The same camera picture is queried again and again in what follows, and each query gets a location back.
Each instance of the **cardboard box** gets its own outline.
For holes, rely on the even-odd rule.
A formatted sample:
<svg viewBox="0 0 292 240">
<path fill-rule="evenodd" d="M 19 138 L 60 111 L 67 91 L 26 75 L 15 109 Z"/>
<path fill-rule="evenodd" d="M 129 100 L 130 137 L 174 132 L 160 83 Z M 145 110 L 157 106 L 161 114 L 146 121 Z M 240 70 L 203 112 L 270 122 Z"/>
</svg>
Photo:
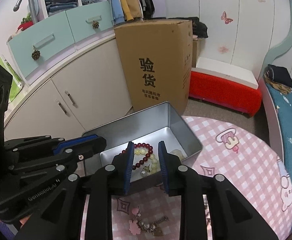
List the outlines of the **cardboard box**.
<svg viewBox="0 0 292 240">
<path fill-rule="evenodd" d="M 193 40 L 193 57 L 191 67 L 196 67 L 197 59 L 200 54 L 200 39 Z"/>
<path fill-rule="evenodd" d="M 192 22 L 127 23 L 116 27 L 115 35 L 134 110 L 169 101 L 183 114 L 190 85 Z"/>
</svg>

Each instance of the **pine cone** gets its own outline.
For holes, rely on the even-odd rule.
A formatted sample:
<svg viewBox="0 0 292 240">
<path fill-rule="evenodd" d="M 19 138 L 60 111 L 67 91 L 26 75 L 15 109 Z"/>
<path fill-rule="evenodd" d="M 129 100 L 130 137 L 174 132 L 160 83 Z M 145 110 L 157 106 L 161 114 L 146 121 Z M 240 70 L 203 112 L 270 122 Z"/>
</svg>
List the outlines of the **pine cone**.
<svg viewBox="0 0 292 240">
<path fill-rule="evenodd" d="M 32 54 L 31 57 L 33 58 L 33 60 L 38 60 L 40 57 L 40 51 L 39 50 L 35 50 Z"/>
<path fill-rule="evenodd" d="M 93 28 L 98 29 L 99 28 L 99 22 L 93 21 Z"/>
</svg>

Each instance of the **cabinet door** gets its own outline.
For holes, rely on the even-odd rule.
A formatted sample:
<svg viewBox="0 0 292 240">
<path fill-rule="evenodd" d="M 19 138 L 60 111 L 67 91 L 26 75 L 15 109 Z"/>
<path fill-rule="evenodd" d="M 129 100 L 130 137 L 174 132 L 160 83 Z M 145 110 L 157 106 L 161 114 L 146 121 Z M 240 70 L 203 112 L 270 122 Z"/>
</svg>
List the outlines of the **cabinet door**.
<svg viewBox="0 0 292 240">
<path fill-rule="evenodd" d="M 74 60 L 52 80 L 85 130 L 123 117 L 132 107 L 116 40 Z"/>
<path fill-rule="evenodd" d="M 80 137 L 83 132 L 83 127 L 69 110 L 53 82 L 49 80 L 28 98 L 12 117 L 5 128 L 5 137 L 10 140 L 51 135 L 53 138 L 62 137 L 68 140 Z"/>
</svg>

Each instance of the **red item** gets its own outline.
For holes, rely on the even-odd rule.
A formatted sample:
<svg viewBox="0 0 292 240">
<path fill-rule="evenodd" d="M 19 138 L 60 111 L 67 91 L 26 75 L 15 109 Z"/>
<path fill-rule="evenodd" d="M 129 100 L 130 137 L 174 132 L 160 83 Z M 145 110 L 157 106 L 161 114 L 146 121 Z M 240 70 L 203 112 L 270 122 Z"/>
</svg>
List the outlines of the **red item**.
<svg viewBox="0 0 292 240">
<path fill-rule="evenodd" d="M 30 26 L 33 26 L 33 21 L 26 22 L 26 23 L 22 23 L 21 25 L 19 25 L 19 27 L 17 28 L 17 30 L 19 30 L 20 28 L 23 28 L 22 31 L 25 31 Z"/>
<path fill-rule="evenodd" d="M 189 96 L 254 116 L 262 102 L 260 89 L 195 71 L 190 75 Z"/>
</svg>

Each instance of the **gray carpet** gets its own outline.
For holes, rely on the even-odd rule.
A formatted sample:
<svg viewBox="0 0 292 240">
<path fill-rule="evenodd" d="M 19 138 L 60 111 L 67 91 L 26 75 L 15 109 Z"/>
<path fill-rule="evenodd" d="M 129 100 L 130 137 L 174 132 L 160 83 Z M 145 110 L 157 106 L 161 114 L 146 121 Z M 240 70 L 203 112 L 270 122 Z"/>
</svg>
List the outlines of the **gray carpet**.
<svg viewBox="0 0 292 240">
<path fill-rule="evenodd" d="M 269 145 L 268 125 L 264 105 L 253 117 L 205 101 L 189 99 L 184 115 L 209 117 L 233 123 L 256 135 Z"/>
</svg>

